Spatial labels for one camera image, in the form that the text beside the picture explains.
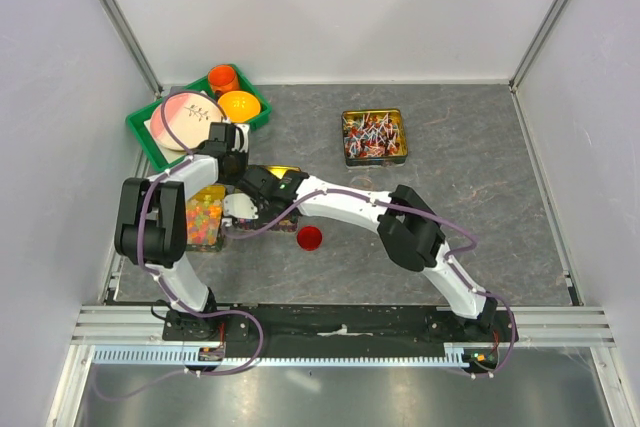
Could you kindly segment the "tin of pastel star candies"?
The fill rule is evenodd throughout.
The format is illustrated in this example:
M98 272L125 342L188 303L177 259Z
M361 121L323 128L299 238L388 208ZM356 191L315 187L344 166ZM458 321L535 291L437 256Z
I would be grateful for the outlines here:
M267 165L266 169L278 179L281 179L288 170L299 171L298 167ZM270 221L269 218L257 219L234 219L232 225L243 231L256 231ZM294 233L298 229L298 216L295 213L288 214L277 224L270 228L271 231Z

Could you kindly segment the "red round lid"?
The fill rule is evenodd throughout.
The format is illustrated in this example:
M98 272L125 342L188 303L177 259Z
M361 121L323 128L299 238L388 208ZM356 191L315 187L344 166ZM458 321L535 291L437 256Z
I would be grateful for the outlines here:
M307 225L298 231L296 241L301 249L314 251L321 246L323 234L316 226Z

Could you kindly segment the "clear glass jar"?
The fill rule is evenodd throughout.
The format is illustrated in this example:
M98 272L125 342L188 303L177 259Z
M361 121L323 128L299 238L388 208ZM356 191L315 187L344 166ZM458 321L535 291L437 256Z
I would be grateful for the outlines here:
M374 191L376 189L375 183L367 175L354 176L350 180L349 186L353 189L364 190L364 191Z

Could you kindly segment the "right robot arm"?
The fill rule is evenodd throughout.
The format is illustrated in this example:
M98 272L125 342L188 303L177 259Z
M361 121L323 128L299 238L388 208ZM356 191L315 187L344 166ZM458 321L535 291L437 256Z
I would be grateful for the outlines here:
M456 258L477 246L476 238L437 216L405 185L366 191L340 186L297 170L277 177L252 166L223 203L233 219L256 220L264 231L290 214L321 217L378 235L397 266L423 274L447 300L467 339L483 339L494 328L497 300L472 279Z

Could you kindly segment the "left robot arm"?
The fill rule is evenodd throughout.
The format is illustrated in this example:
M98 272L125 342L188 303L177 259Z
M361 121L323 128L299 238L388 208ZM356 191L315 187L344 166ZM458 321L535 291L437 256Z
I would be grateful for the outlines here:
M247 124L214 122L209 138L181 163L122 185L115 250L152 277L174 310L187 313L185 329L198 340L215 336L220 318L212 290L186 256L187 201L206 187L233 186L241 179L249 133Z

